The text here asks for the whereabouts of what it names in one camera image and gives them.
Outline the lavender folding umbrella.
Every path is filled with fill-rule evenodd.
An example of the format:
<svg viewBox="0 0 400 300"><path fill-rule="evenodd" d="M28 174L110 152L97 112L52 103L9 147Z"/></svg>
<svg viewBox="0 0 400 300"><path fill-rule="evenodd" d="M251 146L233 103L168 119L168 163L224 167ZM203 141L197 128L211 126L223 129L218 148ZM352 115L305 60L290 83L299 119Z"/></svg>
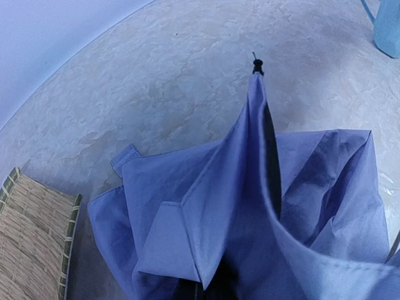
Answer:
<svg viewBox="0 0 400 300"><path fill-rule="evenodd" d="M227 136L112 160L87 207L129 299L398 299L371 131L276 134L262 61Z"/></svg>

